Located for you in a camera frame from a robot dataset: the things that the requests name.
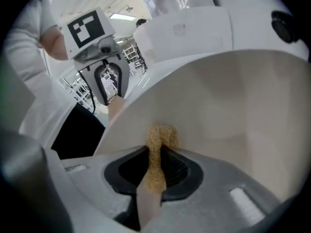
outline ceiling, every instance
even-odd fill
[[[133,10],[126,11],[127,6],[133,7]],[[100,7],[107,17],[113,13],[120,13],[134,16],[137,19],[150,19],[149,11],[143,0],[52,0],[53,11],[60,23],[66,23],[95,7]]]

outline black hair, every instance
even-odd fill
[[[137,22],[136,22],[136,28],[137,28],[138,26],[140,26],[141,24],[144,24],[145,22],[147,22],[146,19],[138,19]]]

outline white shirt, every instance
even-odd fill
[[[31,0],[4,43],[9,63],[35,95],[19,133],[34,138],[44,148],[52,146],[76,104],[76,100],[49,76],[40,55],[40,37],[55,25],[49,1]]]

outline beige textured object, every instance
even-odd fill
[[[149,148],[149,168],[145,185],[149,192],[161,193],[166,189],[165,176],[161,169],[161,146],[178,148],[178,132],[171,125],[153,125],[149,128],[147,147]]]

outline black pants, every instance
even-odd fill
[[[76,104],[51,149],[60,159],[92,156],[105,131],[102,123],[86,108]]]

